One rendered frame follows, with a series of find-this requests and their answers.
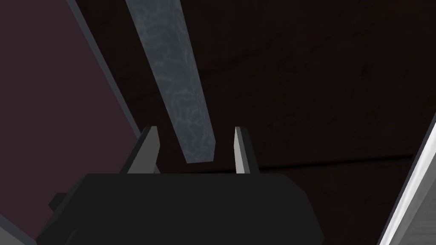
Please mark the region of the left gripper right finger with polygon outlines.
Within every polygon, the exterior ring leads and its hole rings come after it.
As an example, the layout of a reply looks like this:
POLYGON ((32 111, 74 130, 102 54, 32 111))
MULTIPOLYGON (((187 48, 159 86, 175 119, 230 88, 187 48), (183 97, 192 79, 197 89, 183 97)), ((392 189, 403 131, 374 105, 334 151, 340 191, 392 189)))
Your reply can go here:
POLYGON ((257 160, 246 127, 235 127, 234 158, 237 174, 259 174, 257 160))

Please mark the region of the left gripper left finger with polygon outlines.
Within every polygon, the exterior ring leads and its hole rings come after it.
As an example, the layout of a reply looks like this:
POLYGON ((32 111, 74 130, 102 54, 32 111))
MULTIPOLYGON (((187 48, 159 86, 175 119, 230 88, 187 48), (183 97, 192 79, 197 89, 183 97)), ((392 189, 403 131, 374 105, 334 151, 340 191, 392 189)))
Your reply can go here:
POLYGON ((120 174, 159 173, 156 161, 160 149, 157 126, 147 126, 136 141, 120 174))

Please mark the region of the grey marbled slab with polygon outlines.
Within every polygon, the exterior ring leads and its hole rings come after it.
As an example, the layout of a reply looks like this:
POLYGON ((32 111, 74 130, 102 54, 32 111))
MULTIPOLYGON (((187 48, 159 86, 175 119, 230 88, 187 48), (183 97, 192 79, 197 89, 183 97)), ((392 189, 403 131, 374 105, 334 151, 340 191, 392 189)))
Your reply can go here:
POLYGON ((213 161, 215 137, 180 0, 126 4, 185 161, 213 161))

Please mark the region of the dark maroon door leaf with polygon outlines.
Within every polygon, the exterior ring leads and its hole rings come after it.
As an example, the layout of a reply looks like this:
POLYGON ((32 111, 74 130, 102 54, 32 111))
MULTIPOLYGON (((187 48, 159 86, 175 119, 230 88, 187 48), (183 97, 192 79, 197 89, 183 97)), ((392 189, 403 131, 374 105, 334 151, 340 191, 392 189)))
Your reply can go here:
POLYGON ((0 214, 35 239, 56 193, 136 140, 67 1, 0 0, 0 214))

